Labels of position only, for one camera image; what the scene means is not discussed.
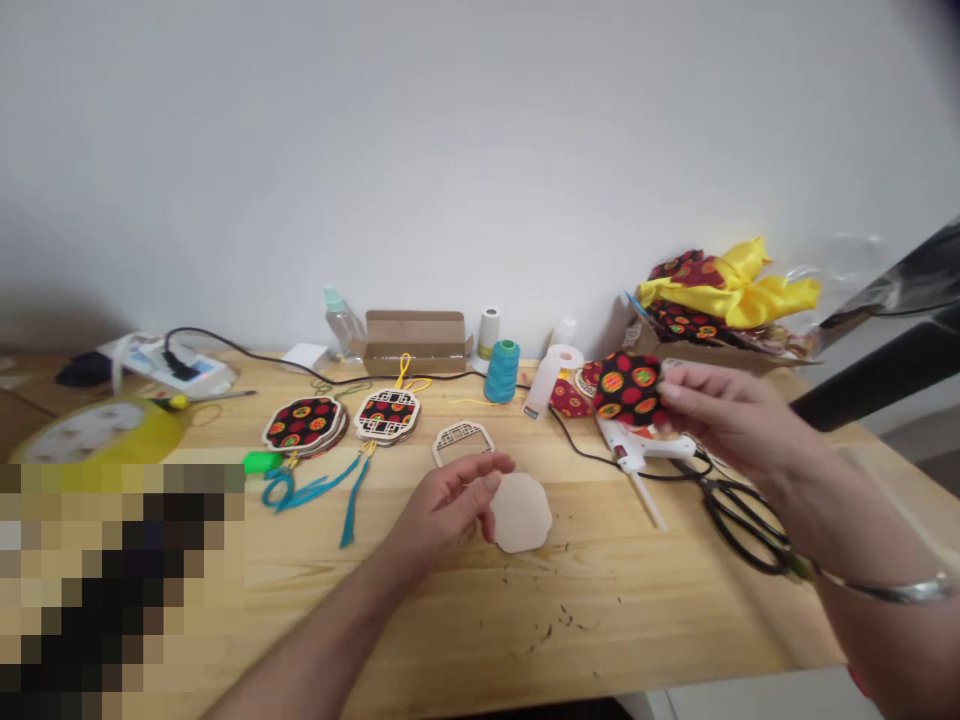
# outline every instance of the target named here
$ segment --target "left hand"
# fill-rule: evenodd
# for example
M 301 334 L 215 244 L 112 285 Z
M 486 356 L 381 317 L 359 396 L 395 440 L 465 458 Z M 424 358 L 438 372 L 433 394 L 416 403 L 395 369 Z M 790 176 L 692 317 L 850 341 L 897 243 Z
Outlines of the left hand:
M 431 470 L 377 552 L 418 582 L 474 520 L 479 518 L 484 540 L 492 543 L 496 519 L 490 501 L 500 487 L 501 473 L 515 468 L 509 455 L 483 453 Z

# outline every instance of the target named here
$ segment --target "black scissors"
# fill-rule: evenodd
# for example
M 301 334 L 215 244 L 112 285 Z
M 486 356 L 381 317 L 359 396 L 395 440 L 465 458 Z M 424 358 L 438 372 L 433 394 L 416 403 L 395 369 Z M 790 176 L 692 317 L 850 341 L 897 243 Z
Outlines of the black scissors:
M 744 562 L 765 575 L 786 575 L 790 572 L 792 569 L 791 558 L 793 557 L 790 549 L 790 538 L 760 517 L 741 497 L 749 497 L 776 517 L 776 513 L 763 495 L 744 483 L 705 477 L 706 473 L 698 473 L 683 460 L 671 460 L 670 462 L 682 473 L 682 475 L 677 476 L 677 480 L 693 480 L 700 487 L 700 491 L 703 493 L 703 505 L 707 509 L 707 514 L 710 515 L 714 527 L 717 528 L 727 545 Z M 718 494 L 728 500 L 729 504 L 721 501 L 717 497 Z M 734 512 L 730 505 L 735 506 L 740 512 Z M 736 524 L 766 548 L 769 558 L 758 556 L 747 549 L 733 534 L 727 524 L 729 522 Z

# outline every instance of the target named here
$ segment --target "forearm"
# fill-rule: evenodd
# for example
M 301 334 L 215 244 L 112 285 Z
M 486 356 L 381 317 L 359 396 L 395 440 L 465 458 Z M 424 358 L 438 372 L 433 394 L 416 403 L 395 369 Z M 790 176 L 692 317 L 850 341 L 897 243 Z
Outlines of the forearm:
M 832 451 L 805 458 L 770 488 L 796 549 L 870 585 L 907 585 L 941 570 L 870 478 Z M 854 668 L 891 718 L 954 716 L 960 697 L 960 598 L 895 605 L 820 578 L 827 615 Z
M 383 552 L 375 552 L 205 717 L 339 717 L 364 663 L 412 582 Z

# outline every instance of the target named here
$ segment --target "silver bracelet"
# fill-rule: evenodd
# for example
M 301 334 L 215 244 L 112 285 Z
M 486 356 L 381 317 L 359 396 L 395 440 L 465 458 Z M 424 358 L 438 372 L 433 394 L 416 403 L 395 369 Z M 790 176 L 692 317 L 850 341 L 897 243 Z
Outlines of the silver bracelet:
M 824 570 L 815 560 L 811 560 L 797 552 L 794 552 L 793 556 L 801 565 L 805 566 L 804 570 L 808 571 L 798 573 L 801 577 L 806 575 L 809 579 L 812 575 L 819 575 L 834 585 L 839 585 L 840 587 L 847 588 L 847 590 L 853 590 L 861 595 L 867 595 L 877 600 L 882 600 L 883 602 L 896 603 L 898 605 L 925 605 L 939 600 L 946 600 L 953 595 L 956 589 L 953 578 L 943 571 L 938 572 L 931 580 L 924 580 L 923 582 L 912 585 L 891 585 L 883 587 L 847 580 L 839 575 L 834 575 L 828 570 Z

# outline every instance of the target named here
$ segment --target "yellow round object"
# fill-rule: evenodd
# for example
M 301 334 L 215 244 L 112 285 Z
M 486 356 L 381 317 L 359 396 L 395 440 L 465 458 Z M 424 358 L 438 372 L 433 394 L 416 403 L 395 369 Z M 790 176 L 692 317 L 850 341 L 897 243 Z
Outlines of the yellow round object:
M 17 464 L 105 465 L 159 463 L 183 437 L 179 418 L 149 400 L 112 398 L 58 418 L 17 446 Z

